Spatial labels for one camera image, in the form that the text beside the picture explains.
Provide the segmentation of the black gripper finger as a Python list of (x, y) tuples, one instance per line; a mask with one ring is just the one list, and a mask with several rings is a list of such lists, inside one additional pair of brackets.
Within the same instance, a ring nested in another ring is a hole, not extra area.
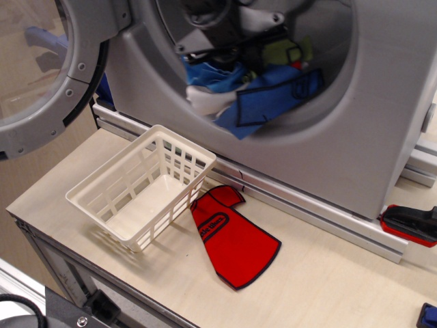
[(258, 46), (248, 46), (241, 49), (241, 62), (255, 74), (264, 72), (264, 62), (262, 59), (262, 49)]

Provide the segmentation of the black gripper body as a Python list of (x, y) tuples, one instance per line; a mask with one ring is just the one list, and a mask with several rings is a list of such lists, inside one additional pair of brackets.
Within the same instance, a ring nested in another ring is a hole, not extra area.
[(190, 64), (209, 60), (241, 61), (241, 49), (283, 37), (285, 15), (251, 7), (252, 1), (180, 1), (184, 18), (194, 29), (176, 42), (175, 51)]

